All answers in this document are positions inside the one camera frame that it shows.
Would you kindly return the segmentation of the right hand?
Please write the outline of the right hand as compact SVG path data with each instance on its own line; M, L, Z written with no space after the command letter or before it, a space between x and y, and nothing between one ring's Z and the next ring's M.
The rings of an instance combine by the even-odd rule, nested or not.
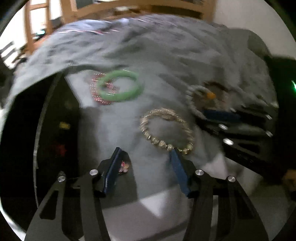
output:
M296 190L296 170L288 170L283 177L284 183L292 192Z

